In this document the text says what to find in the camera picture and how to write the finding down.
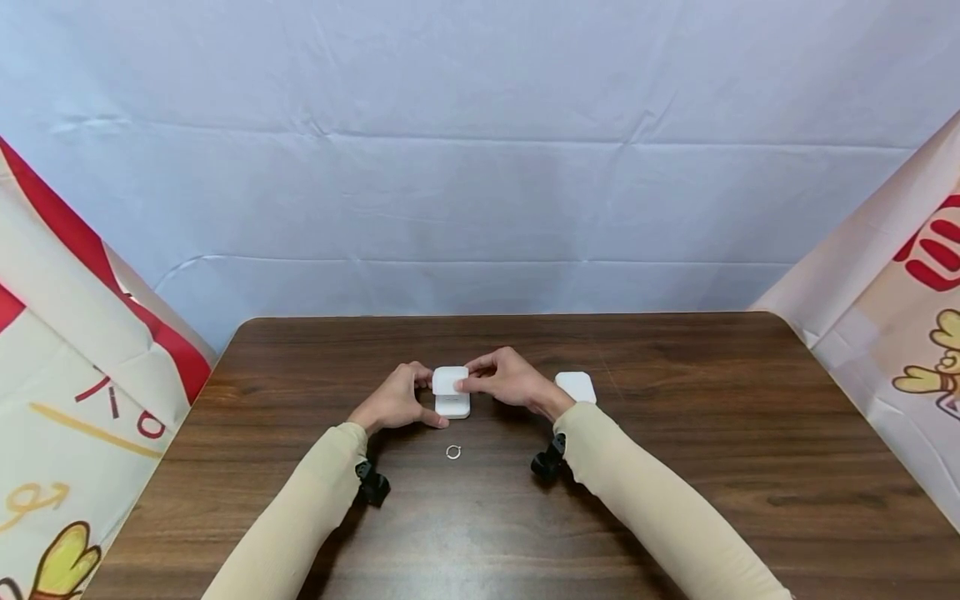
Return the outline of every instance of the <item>hand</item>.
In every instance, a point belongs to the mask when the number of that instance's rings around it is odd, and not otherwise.
[[[415,422],[440,429],[447,427],[449,420],[420,406],[414,396],[415,389],[430,386],[431,377],[433,372],[417,361],[399,365],[347,420],[366,429],[368,436],[383,428],[395,429]]]
[[[525,406],[555,422],[573,406],[573,398],[530,366],[513,348],[475,358],[467,363],[470,377],[457,382],[460,392],[490,394],[504,404]]]

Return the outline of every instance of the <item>person's left hand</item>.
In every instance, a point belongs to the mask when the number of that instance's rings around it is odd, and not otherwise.
[[[439,429],[447,427],[449,420],[420,406],[414,396],[415,389],[430,386],[432,377],[433,372],[417,361],[399,365],[347,420],[366,429],[368,436],[383,428],[395,429],[414,422]]]

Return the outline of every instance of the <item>printed banner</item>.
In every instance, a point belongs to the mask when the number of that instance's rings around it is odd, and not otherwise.
[[[797,330],[960,528],[960,115],[755,308]]]
[[[0,600],[82,592],[213,358],[0,139]]]

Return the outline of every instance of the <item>person's right hand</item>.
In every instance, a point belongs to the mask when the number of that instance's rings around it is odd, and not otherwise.
[[[575,404],[573,398],[530,366],[513,348],[501,348],[467,363],[470,375],[460,392],[490,394],[504,404],[525,406],[554,422]]]

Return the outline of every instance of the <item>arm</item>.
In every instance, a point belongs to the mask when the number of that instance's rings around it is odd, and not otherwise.
[[[320,546],[357,494],[354,469],[365,460],[367,438],[384,427],[416,421],[449,425],[414,397],[415,388],[427,386],[431,375],[420,363],[400,365],[348,422],[328,429],[233,548],[204,600],[296,598]]]
[[[564,457],[691,600],[790,600],[790,592],[686,482],[592,404],[576,404],[511,348],[467,364],[465,392],[484,392],[554,422]]]

